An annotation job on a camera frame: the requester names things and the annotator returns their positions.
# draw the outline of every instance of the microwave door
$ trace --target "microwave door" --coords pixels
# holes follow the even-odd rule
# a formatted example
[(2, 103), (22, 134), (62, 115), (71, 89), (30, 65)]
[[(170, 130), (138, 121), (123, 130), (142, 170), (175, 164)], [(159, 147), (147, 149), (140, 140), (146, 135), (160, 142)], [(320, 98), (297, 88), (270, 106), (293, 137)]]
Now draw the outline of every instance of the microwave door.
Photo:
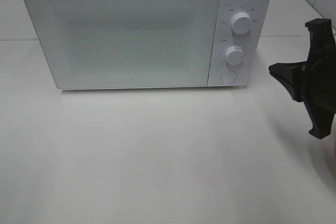
[(218, 0), (25, 0), (60, 89), (207, 85)]

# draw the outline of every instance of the white microwave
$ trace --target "white microwave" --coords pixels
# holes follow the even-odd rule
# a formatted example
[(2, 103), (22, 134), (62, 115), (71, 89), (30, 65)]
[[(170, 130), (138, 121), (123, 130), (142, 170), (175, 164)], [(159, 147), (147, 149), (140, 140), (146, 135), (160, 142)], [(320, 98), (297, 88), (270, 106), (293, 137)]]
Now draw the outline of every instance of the white microwave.
[(247, 84), (269, 0), (24, 0), (57, 88)]

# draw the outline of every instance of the round button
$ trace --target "round button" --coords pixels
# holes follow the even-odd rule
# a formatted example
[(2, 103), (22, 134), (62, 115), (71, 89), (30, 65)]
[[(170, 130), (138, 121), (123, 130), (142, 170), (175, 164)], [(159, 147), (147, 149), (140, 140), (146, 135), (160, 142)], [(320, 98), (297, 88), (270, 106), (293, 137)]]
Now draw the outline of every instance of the round button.
[(229, 65), (238, 65), (244, 60), (244, 51), (238, 46), (229, 47), (224, 52), (224, 57)]
[(221, 75), (221, 81), (225, 83), (233, 83), (237, 79), (237, 74), (235, 71), (229, 70)]
[(236, 13), (231, 18), (231, 28), (236, 34), (245, 34), (251, 30), (252, 18), (246, 12)]

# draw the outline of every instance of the white countertop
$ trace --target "white countertop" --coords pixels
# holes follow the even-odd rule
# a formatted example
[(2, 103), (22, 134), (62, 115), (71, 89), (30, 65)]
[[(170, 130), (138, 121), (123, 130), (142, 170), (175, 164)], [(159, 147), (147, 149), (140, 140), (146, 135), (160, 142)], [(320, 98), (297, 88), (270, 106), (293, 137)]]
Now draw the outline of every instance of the white countertop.
[(336, 222), (332, 134), (268, 73), (306, 60), (304, 0), (271, 0), (248, 86), (56, 89), (22, 0), (0, 0), (0, 223)]

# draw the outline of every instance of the white knob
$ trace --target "white knob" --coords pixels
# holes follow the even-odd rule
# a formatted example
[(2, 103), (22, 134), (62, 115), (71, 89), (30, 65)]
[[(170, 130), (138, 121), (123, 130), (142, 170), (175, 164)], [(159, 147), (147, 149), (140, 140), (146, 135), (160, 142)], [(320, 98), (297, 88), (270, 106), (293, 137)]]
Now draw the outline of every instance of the white knob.
[(236, 13), (231, 18), (231, 28), (236, 34), (245, 34), (251, 30), (252, 18), (248, 13)]
[(229, 65), (238, 65), (244, 60), (244, 51), (238, 46), (229, 47), (224, 52), (224, 57)]

